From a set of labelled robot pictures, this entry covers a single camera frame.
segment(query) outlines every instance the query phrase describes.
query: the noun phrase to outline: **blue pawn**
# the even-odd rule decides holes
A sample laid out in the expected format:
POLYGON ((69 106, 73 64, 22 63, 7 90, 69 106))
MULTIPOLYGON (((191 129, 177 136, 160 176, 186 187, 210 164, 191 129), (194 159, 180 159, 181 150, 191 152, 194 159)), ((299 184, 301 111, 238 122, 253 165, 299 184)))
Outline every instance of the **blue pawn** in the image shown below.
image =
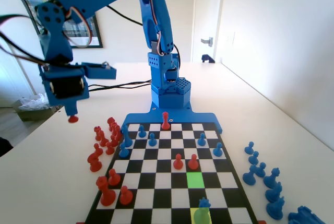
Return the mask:
POLYGON ((129 155, 129 150, 125 148, 125 143, 122 142, 121 145, 121 151, 120 151, 120 157, 125 158, 129 155))
POLYGON ((217 147, 213 150, 215 156, 220 157, 223 155, 223 150, 221 150, 222 146, 220 142, 217 143, 217 147))
POLYGON ((271 171, 271 175, 270 176, 266 176, 263 179, 264 184, 269 187, 270 189, 273 189, 276 185, 276 177, 280 175, 280 170, 278 168, 274 168, 271 171))
POLYGON ((205 146, 205 134, 204 133, 201 133, 200 134, 200 138, 198 139, 197 141, 197 144, 200 145, 200 146, 205 146))
POLYGON ((249 168, 249 173, 244 173, 244 175, 242 176, 242 179, 244 180, 244 182, 250 186, 253 186, 256 182, 255 177, 254 177, 255 170, 256 170, 256 166, 251 165, 251 167, 249 168))
POLYGON ((139 135, 140 138, 144 138, 146 136, 146 132, 144 131, 144 126, 143 125, 140 125, 138 135, 139 135))
POLYGON ((252 147, 254 146, 254 142, 249 142, 248 147, 245 147, 245 152, 248 155, 252 155, 254 153, 252 147))
POLYGON ((154 137, 154 133, 151 133, 151 134, 150 134, 150 140, 148 141, 148 144, 149 144, 151 147, 154 147, 154 146, 157 144, 157 140, 156 140, 155 137, 154 137))
POLYGON ((255 151, 253 153, 253 156, 250 156, 248 158, 248 161, 250 162, 250 164, 252 165, 257 165, 259 163, 259 160, 257 159, 257 157, 259 156, 259 152, 258 151, 255 151))
POLYGON ((260 178, 263 178, 266 175, 265 168, 266 164, 264 162, 261 162, 260 166, 256 168, 255 174, 260 178))

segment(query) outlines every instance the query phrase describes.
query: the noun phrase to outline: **white wall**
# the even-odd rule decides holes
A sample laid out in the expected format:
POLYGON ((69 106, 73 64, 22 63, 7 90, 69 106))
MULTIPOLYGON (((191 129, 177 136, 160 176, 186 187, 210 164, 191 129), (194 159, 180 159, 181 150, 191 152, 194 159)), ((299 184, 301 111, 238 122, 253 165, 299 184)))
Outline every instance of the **white wall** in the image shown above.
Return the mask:
POLYGON ((223 64, 334 150, 333 53, 332 0, 224 0, 223 64))

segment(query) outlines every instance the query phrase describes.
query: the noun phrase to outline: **red chess piece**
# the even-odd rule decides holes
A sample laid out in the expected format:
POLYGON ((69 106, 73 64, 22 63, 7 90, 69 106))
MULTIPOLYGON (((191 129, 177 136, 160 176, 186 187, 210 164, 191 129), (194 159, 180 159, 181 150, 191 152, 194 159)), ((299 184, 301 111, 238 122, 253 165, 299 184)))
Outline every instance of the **red chess piece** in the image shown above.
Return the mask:
POLYGON ((121 176, 113 168, 109 170, 109 176, 108 182, 110 186, 116 186, 121 181, 121 176))
POLYGON ((121 196, 120 196, 121 204, 128 205, 132 201, 133 197, 134 197, 133 193, 127 189, 127 186, 122 186, 121 196))
POLYGON ((88 156, 87 161, 90 164, 90 171, 92 172, 97 172, 102 167, 102 163, 99 161, 99 157, 95 153, 92 153, 90 156, 88 156))
POLYGON ((103 149, 99 147, 98 143, 94 144, 94 148, 95 148, 95 154, 97 154, 97 156, 100 156, 101 154, 103 154, 103 149))
POLYGON ((108 189, 108 181, 105 176, 98 177, 96 185, 99 187, 99 190, 102 191, 101 204, 103 206, 110 206, 116 199, 116 193, 113 190, 108 189))
POLYGON ((163 112, 162 117, 163 117, 163 123, 161 125, 161 128, 164 130, 168 130, 171 127, 171 124, 168 123, 168 113, 163 112))
POLYGON ((112 154, 115 152, 115 149, 111 146, 111 143, 110 143, 110 142, 108 142, 108 143, 106 144, 106 147, 108 148, 108 149, 105 151, 105 153, 106 153, 107 155, 112 155, 112 154))
POLYGON ((174 168, 180 170, 183 167, 183 162, 181 160, 181 155, 177 154, 176 155, 176 160, 173 163, 174 168))
POLYGON ((188 167, 192 170, 196 170, 198 168, 198 161, 196 154, 193 154, 192 159, 188 161, 188 167))

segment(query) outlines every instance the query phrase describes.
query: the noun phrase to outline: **red pawn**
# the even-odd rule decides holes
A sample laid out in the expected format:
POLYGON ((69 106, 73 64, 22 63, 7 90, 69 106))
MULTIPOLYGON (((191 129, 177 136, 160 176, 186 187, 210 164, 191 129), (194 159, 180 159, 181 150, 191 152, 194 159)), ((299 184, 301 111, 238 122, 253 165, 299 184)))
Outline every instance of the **red pawn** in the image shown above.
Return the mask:
POLYGON ((110 142, 108 142, 108 143, 106 144, 106 147, 108 148, 108 149, 105 151, 105 153, 106 153, 107 155, 112 155, 112 154, 115 152, 115 149, 111 146, 111 143, 110 143, 110 142))
POLYGON ((198 168, 198 161, 196 154, 193 154, 192 159, 188 161, 188 167, 192 170, 196 170, 198 168))
POLYGON ((97 156, 103 154, 103 149, 99 147, 99 144, 95 143, 94 148, 95 148, 95 154, 97 154, 97 156))
POLYGON ((110 206, 116 199, 116 193, 113 190, 108 189, 108 181, 105 176, 98 177, 96 185, 99 187, 99 190, 102 191, 101 204, 103 206, 110 206))
POLYGON ((181 155, 177 154, 176 155, 176 160, 173 163, 174 168, 180 170, 183 167, 183 162, 181 160, 181 155))
POLYGON ((121 181, 121 176, 113 168, 109 170, 109 176, 108 182, 110 186, 116 186, 121 181))
POLYGON ((134 197, 134 194, 127 189, 127 186, 122 186, 120 202, 122 205, 128 205, 134 197))

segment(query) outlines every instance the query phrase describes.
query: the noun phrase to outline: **door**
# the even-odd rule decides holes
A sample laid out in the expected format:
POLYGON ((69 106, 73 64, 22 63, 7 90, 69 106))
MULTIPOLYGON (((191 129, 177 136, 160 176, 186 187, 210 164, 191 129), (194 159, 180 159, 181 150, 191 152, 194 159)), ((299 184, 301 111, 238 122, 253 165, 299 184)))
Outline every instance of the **door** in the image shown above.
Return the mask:
POLYGON ((192 61, 207 54, 215 59, 217 28, 223 0, 195 0, 192 61))

